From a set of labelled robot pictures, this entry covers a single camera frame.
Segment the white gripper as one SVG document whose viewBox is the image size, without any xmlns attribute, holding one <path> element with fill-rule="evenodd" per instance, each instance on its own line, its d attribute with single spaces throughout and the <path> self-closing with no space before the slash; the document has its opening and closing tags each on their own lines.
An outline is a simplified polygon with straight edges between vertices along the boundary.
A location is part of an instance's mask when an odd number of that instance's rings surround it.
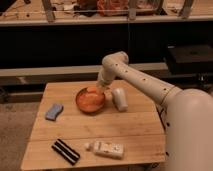
<svg viewBox="0 0 213 171">
<path fill-rule="evenodd" d="M 115 75 L 106 72 L 105 70 L 101 70 L 98 74 L 98 84 L 101 85 L 100 87 L 88 87 L 88 92 L 97 92 L 97 94 L 103 94 L 106 90 L 106 86 L 109 86 L 115 80 Z"/>
</svg>

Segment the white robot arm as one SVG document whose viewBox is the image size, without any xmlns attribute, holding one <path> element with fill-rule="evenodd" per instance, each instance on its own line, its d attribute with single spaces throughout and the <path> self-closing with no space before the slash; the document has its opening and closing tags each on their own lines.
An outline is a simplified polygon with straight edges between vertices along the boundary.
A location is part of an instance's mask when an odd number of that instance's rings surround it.
<svg viewBox="0 0 213 171">
<path fill-rule="evenodd" d="M 120 77 L 165 110 L 165 171 L 213 171 L 213 97 L 200 89 L 181 89 L 128 63 L 123 51 L 105 56 L 98 88 Z"/>
</svg>

